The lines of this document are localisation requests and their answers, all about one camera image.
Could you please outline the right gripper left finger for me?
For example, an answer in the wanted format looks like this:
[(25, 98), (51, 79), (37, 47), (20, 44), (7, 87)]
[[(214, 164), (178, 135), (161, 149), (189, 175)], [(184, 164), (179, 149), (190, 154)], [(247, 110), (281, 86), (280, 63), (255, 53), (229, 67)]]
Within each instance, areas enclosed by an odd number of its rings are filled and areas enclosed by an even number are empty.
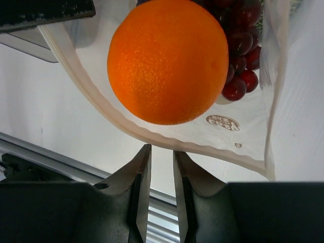
[(145, 242), (151, 146), (91, 185), (2, 155), (1, 242)]

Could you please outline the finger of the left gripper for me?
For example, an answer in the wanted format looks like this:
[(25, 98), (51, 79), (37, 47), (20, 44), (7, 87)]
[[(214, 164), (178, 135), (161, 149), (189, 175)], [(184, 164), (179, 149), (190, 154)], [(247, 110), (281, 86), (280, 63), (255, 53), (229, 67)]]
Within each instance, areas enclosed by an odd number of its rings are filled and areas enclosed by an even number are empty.
[(43, 0), (1, 1), (1, 32), (13, 32), (39, 25), (96, 15), (93, 1)]

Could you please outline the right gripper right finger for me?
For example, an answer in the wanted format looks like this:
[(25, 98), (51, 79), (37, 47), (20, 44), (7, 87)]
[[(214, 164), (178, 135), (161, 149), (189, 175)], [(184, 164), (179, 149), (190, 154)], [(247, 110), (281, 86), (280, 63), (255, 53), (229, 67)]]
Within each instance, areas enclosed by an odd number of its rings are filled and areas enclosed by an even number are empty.
[(323, 242), (323, 183), (225, 183), (173, 154), (181, 242)]

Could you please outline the clear zip top bag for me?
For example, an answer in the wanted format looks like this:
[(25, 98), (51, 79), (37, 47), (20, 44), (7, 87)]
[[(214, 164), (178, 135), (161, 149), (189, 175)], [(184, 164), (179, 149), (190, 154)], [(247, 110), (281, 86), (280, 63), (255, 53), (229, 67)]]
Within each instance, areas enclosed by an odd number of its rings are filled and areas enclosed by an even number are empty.
[(95, 1), (96, 15), (39, 26), (72, 81), (89, 102), (124, 133), (152, 145), (215, 157), (273, 180), (274, 115), (283, 86), (318, 78), (306, 65), (321, 60), (323, 1), (264, 1), (260, 87), (236, 102), (219, 97), (193, 121), (160, 126), (145, 122), (118, 101), (108, 82), (106, 60), (112, 36), (136, 1)]

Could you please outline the orange fruit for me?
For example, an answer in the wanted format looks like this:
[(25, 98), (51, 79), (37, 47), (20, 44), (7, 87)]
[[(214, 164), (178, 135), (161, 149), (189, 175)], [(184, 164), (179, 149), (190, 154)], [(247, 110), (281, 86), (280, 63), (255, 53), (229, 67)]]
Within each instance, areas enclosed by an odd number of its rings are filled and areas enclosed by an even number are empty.
[(223, 90), (228, 65), (222, 27), (192, 1), (135, 7), (115, 31), (107, 57), (118, 100), (157, 125), (177, 125), (205, 113)]

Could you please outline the purple grape bunch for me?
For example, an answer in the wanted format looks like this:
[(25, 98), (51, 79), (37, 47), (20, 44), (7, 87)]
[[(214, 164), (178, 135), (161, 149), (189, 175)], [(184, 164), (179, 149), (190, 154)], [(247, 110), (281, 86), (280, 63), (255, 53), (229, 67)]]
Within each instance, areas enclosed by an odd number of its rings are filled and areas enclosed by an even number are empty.
[(229, 51), (229, 69), (222, 97), (238, 101), (259, 85), (261, 40), (257, 23), (262, 17), (260, 1), (196, 1), (223, 28)]

